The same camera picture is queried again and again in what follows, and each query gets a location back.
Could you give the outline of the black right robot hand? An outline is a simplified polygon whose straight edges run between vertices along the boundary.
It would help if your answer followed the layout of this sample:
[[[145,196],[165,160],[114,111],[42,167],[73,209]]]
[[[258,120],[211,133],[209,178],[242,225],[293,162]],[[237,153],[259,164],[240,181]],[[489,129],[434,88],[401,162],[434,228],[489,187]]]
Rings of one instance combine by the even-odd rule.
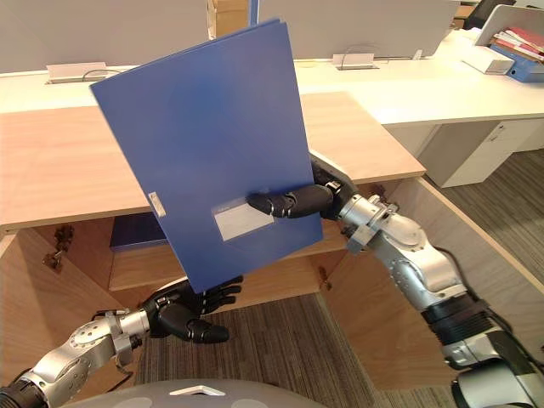
[[[303,218],[318,213],[323,219],[339,220],[340,212],[357,194],[351,178],[333,161],[310,151],[314,183],[289,192],[254,193],[247,203],[275,218]]]

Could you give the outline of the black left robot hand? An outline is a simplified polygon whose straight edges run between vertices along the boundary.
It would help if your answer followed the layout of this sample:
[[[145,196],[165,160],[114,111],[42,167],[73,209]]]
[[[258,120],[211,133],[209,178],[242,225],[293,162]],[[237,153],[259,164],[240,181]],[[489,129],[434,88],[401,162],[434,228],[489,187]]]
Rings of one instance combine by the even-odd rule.
[[[147,314],[150,336],[169,335],[190,343],[214,344],[229,340],[229,330],[203,320],[205,315],[235,303],[243,278],[238,276],[197,293],[184,277],[153,292],[141,308]]]

